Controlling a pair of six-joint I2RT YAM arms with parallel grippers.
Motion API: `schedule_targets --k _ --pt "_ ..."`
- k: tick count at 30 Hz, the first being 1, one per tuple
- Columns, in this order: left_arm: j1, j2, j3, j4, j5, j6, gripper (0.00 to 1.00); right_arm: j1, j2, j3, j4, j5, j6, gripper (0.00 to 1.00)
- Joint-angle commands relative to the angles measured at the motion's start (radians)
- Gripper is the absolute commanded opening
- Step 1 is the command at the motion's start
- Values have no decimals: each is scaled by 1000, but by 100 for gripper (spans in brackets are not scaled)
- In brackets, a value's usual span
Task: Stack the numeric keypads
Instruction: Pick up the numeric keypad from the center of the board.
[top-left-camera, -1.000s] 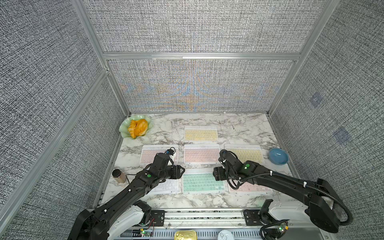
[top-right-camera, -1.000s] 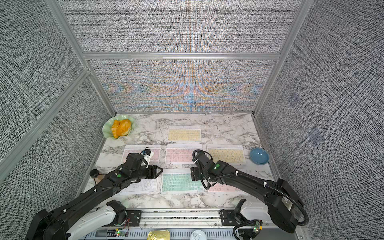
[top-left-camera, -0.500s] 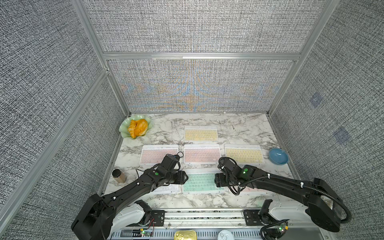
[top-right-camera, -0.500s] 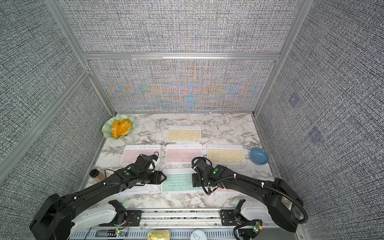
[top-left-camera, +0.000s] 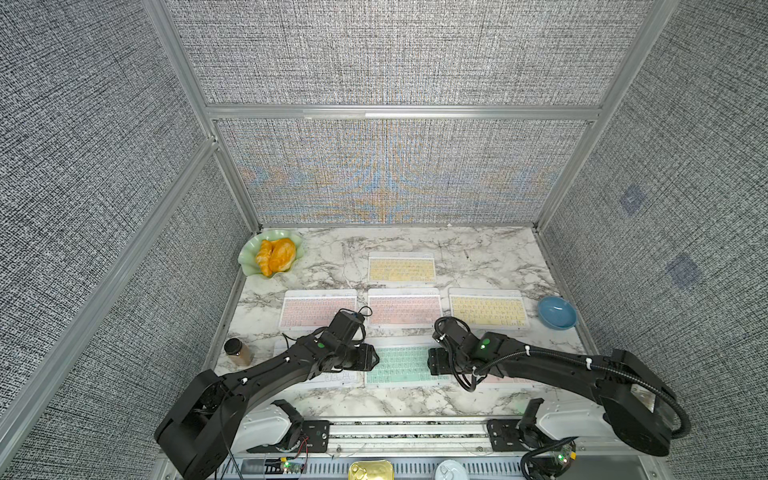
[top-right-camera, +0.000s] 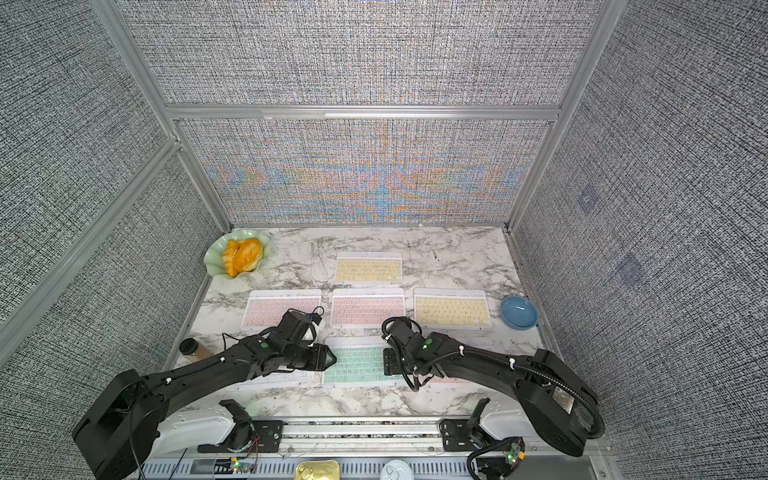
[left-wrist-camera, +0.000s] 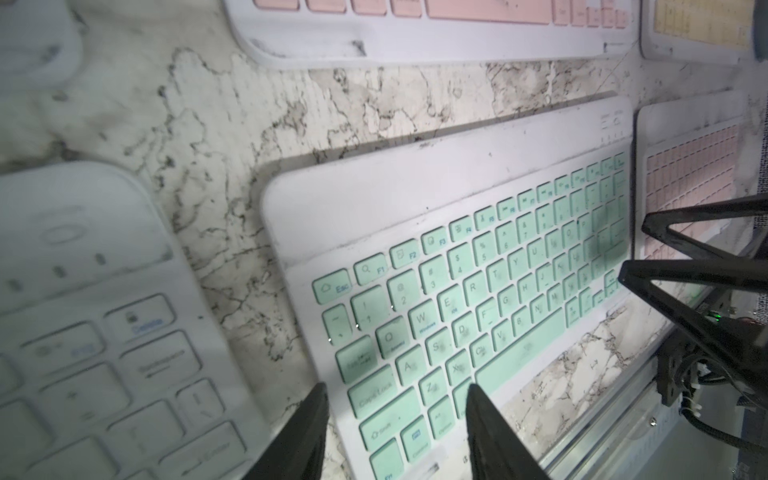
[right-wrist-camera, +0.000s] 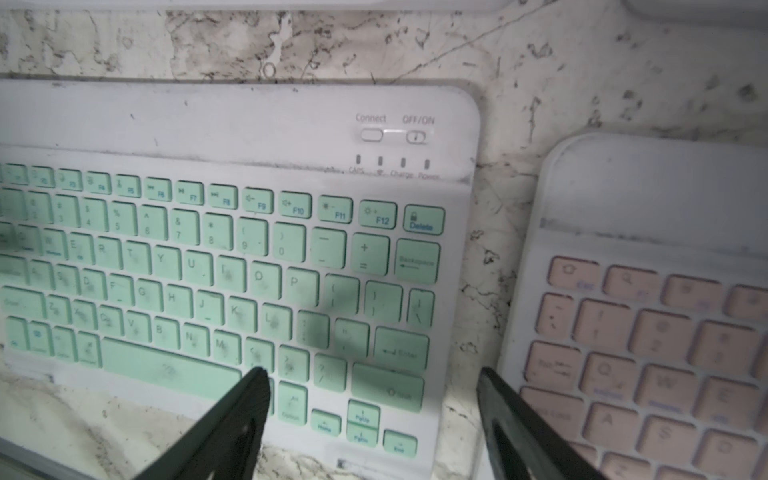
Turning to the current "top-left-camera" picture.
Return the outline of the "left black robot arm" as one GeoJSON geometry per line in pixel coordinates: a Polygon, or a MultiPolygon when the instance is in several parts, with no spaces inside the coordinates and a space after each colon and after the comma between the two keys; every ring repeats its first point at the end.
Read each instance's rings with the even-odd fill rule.
{"type": "Polygon", "coordinates": [[[305,335],[282,354],[246,370],[198,374],[160,421],[155,441],[184,479],[206,479],[233,452],[249,410],[322,373],[371,371],[378,363],[371,344],[338,338],[330,330],[305,335]]]}

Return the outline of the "green keyboard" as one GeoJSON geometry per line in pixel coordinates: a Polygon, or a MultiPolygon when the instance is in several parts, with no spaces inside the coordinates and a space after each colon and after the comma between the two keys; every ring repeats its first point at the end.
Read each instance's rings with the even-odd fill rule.
{"type": "Polygon", "coordinates": [[[439,386],[445,378],[430,373],[429,350],[437,347],[430,337],[377,337],[368,340],[379,357],[365,373],[370,388],[439,386]]]}

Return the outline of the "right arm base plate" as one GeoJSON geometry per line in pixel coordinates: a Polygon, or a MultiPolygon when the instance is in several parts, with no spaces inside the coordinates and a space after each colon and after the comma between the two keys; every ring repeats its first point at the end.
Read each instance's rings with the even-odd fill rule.
{"type": "Polygon", "coordinates": [[[534,420],[522,417],[490,419],[486,422],[486,429],[494,452],[528,452],[556,443],[534,420]]]}

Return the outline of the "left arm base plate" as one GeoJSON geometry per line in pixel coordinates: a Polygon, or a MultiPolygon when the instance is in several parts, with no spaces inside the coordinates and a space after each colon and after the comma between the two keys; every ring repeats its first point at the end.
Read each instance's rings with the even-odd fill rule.
{"type": "Polygon", "coordinates": [[[326,453],[330,440],[331,422],[305,420],[300,426],[292,426],[286,438],[276,445],[260,445],[247,449],[248,453],[268,453],[297,457],[301,453],[326,453]]]}

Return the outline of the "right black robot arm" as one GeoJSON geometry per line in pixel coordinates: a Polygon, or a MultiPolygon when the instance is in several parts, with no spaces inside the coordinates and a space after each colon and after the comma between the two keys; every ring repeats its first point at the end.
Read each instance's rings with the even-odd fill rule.
{"type": "Polygon", "coordinates": [[[452,375],[467,392],[488,377],[511,377],[553,386],[601,406],[615,436],[633,449],[664,457],[673,440],[691,431],[674,392],[634,354],[587,356],[532,346],[495,332],[475,336],[466,322],[441,317],[429,351],[433,376],[452,375]]]}

